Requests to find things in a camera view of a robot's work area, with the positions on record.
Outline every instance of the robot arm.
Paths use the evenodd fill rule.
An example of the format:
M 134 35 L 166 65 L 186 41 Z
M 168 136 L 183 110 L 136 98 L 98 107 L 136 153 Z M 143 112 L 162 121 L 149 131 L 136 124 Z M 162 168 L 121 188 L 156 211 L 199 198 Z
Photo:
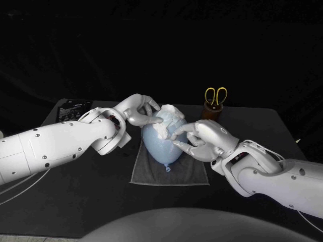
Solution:
M 212 169 L 244 197 L 263 193 L 284 207 L 323 218 L 323 164 L 295 159 L 277 162 L 270 150 L 253 141 L 238 143 L 211 120 L 179 127 L 170 139 L 183 132 L 193 146 L 179 141 L 173 144 L 195 159 L 212 162 Z
M 150 105 L 160 110 L 149 96 L 134 94 L 114 108 L 95 108 L 78 121 L 39 127 L 0 139 L 0 185 L 78 159 L 91 146 L 100 155 L 123 147 L 130 135 L 126 119 L 133 125 L 163 122 L 152 115 Z

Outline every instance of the yellow scissors handle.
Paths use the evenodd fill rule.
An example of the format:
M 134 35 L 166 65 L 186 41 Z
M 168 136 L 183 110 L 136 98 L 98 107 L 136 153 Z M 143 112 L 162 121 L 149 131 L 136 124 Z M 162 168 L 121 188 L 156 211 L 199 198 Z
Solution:
M 206 91 L 205 91 L 205 100 L 206 100 L 206 92 L 208 92 L 208 90 L 214 90 L 214 98 L 217 97 L 217 91 L 215 91 L 214 87 L 209 87 L 209 88 L 206 89 Z
M 225 101 L 225 99 L 227 99 L 227 94 L 228 94 L 228 91 L 227 91 L 225 87 L 219 87 L 219 88 L 218 88 L 218 92 L 219 92 L 219 90 L 222 90 L 222 89 L 225 90 L 225 97 L 224 97 L 222 101 L 218 103 L 218 105 L 224 103 L 224 101 Z

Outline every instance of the white foam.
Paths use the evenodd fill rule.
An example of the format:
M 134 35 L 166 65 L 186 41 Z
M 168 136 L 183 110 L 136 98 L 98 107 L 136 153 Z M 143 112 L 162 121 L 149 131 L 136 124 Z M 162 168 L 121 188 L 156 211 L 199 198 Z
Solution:
M 163 122 L 159 124 L 153 124 L 153 128 L 157 132 L 157 138 L 166 140 L 170 137 L 168 127 L 175 125 L 178 121 L 185 118 L 185 114 L 175 106 L 166 104 L 162 106 L 162 109 L 157 112 L 156 116 L 163 118 Z

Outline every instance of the scissors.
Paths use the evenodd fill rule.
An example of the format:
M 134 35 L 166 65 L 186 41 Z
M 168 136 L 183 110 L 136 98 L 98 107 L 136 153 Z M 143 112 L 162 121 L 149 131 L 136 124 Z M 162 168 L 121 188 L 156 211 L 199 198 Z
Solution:
M 222 99 L 222 101 L 221 102 L 218 102 L 218 92 L 219 92 L 219 90 L 225 90 L 225 98 Z M 225 99 L 227 99 L 227 89 L 225 89 L 225 87 L 219 87 L 218 88 L 218 92 L 217 92 L 217 90 L 214 89 L 214 87 L 209 87 L 208 89 L 206 89 L 206 91 L 205 91 L 205 100 L 206 100 L 206 92 L 208 92 L 208 90 L 214 90 L 214 98 L 212 98 L 212 103 L 211 103 L 211 105 L 214 105 L 214 100 L 217 99 L 217 104 L 219 105 L 219 104 L 222 104 L 224 103 L 224 101 L 225 101 Z

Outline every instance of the gray round object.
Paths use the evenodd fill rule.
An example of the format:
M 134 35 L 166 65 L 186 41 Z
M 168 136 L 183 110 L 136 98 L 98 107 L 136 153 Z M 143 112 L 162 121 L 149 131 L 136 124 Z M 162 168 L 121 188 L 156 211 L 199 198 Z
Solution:
M 136 213 L 104 225 L 79 241 L 315 242 L 260 219 L 198 208 L 166 208 Z

